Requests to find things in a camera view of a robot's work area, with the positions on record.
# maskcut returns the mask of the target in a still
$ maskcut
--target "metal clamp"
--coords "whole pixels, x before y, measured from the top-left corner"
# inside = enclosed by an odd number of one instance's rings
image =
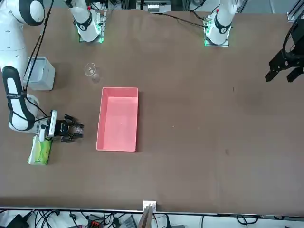
[[[142,209],[143,213],[138,228],[151,228],[152,215],[156,212],[156,201],[143,201]]]

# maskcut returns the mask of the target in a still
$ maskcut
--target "white bracket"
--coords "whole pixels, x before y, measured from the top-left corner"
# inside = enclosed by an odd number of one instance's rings
[[[152,206],[152,212],[156,213],[156,201],[144,200],[142,202],[142,211],[144,211],[148,206]]]

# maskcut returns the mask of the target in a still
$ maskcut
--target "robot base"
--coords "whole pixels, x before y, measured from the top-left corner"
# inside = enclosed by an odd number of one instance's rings
[[[104,11],[104,15],[102,16],[99,12],[96,13],[96,28],[100,31],[100,35],[97,36],[95,40],[91,43],[99,43],[101,44],[105,39],[105,22],[106,22],[106,10]],[[81,36],[79,36],[79,42],[85,42]]]
[[[212,24],[212,15],[208,15],[208,17],[205,18],[204,20],[204,25],[208,26],[208,28],[204,28],[204,45],[206,47],[210,47],[210,46],[217,46],[217,47],[225,47],[228,48],[229,47],[229,41],[228,38],[226,39],[226,41],[223,44],[217,45],[214,44],[210,41],[210,39],[207,37],[207,34],[210,31],[210,26]]]

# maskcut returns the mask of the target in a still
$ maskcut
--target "green package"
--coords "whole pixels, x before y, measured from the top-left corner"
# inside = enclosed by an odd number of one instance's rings
[[[30,165],[47,165],[52,140],[39,141],[38,136],[33,137],[33,147],[28,158]]]

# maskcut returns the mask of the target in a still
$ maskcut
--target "floor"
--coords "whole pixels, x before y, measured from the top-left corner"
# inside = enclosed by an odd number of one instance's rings
[[[0,214],[0,227],[7,226],[12,219],[17,215],[20,214],[25,216],[29,211],[5,211]],[[86,218],[79,212],[72,212],[76,216],[75,223],[80,227],[85,227],[87,225]],[[35,214],[33,214],[28,223],[30,228],[35,227]],[[69,212],[60,212],[59,216],[53,214],[49,219],[48,222],[51,228],[69,228],[74,227],[75,223],[69,216]],[[104,216],[102,213],[94,213],[96,216]],[[122,224],[125,220],[130,217],[130,214],[123,215],[121,219],[119,219],[120,223]],[[141,215],[140,214],[133,214],[135,222],[138,224]],[[165,215],[156,214],[155,215],[157,224],[155,220],[152,221],[152,228],[165,228],[167,224],[167,220]],[[205,216],[202,222],[202,216],[189,216],[189,215],[169,215],[170,224],[174,228],[174,226],[179,226],[176,228],[183,228],[180,225],[183,225],[186,228],[246,228],[246,226],[241,225],[237,222],[236,218],[227,218],[227,217],[211,217]],[[42,221],[38,223],[37,227],[41,227]],[[247,219],[247,222],[252,222],[254,219]],[[289,228],[304,228],[304,222],[301,221],[288,221],[288,220],[271,220],[271,219],[259,219],[256,224],[249,225],[249,228],[284,228],[285,226]]]

